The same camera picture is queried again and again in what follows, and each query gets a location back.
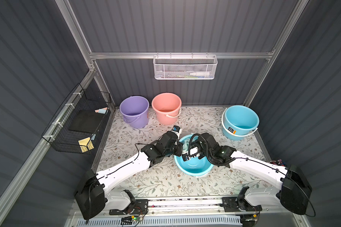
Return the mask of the teal plastic bucket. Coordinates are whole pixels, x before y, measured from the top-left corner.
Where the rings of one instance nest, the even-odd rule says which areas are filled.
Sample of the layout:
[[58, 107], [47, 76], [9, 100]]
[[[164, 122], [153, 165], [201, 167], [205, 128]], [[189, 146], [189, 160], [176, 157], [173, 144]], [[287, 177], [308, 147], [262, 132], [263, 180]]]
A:
[[[189, 134], [180, 139], [180, 142], [183, 144], [182, 154], [188, 154], [188, 146], [191, 136], [192, 134]], [[198, 159], [198, 157], [195, 157], [184, 161], [182, 156], [173, 157], [176, 165], [182, 172], [194, 177], [205, 177], [214, 167], [214, 165], [212, 165], [206, 158]]]
[[223, 134], [233, 141], [253, 135], [258, 130], [259, 123], [258, 115], [245, 106], [228, 107], [221, 117]]

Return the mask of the pink plastic bucket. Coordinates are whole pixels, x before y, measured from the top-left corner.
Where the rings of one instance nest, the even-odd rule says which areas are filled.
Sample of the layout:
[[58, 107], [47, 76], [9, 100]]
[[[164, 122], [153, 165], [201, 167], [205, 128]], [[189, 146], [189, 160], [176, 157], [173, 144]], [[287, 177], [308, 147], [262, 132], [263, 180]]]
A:
[[152, 108], [157, 120], [163, 125], [173, 125], [181, 114], [182, 101], [174, 93], [161, 93], [152, 100]]

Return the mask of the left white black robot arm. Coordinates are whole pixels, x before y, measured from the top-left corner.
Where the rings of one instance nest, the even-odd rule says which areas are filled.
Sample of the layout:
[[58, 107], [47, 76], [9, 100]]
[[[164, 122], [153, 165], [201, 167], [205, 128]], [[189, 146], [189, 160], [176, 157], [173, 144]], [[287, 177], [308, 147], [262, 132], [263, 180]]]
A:
[[165, 157], [182, 154], [182, 143], [179, 141], [182, 129], [173, 126], [160, 139], [145, 144], [137, 154], [116, 166], [93, 172], [85, 172], [74, 196], [82, 217], [88, 221], [104, 209], [130, 214], [136, 207], [136, 199], [129, 190], [115, 192], [113, 189], [129, 177], [150, 169], [163, 161]]

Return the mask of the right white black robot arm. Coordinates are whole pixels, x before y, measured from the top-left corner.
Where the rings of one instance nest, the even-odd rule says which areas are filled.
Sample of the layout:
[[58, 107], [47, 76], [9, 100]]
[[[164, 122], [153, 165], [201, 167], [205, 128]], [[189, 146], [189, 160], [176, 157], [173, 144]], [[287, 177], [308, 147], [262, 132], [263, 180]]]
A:
[[272, 185], [271, 189], [244, 186], [235, 199], [242, 211], [249, 207], [281, 205], [288, 211], [305, 215], [311, 206], [312, 187], [297, 166], [285, 167], [252, 158], [230, 146], [220, 146], [209, 133], [181, 138], [183, 162], [205, 160], [217, 167], [237, 169]]

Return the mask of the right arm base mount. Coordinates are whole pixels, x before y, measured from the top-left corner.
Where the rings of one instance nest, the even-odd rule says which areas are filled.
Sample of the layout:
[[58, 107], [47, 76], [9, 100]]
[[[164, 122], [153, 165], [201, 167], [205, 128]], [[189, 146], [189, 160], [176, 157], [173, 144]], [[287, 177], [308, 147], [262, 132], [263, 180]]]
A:
[[219, 206], [223, 207], [225, 212], [260, 212], [262, 206], [252, 206], [245, 199], [238, 200], [236, 196], [222, 197], [222, 202]]

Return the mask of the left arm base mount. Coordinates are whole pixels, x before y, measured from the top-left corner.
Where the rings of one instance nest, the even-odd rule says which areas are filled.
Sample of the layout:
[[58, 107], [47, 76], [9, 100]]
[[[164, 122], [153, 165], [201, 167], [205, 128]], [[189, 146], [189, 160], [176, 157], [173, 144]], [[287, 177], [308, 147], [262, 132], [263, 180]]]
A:
[[148, 211], [148, 199], [132, 201], [124, 210], [110, 210], [109, 215], [143, 215]]

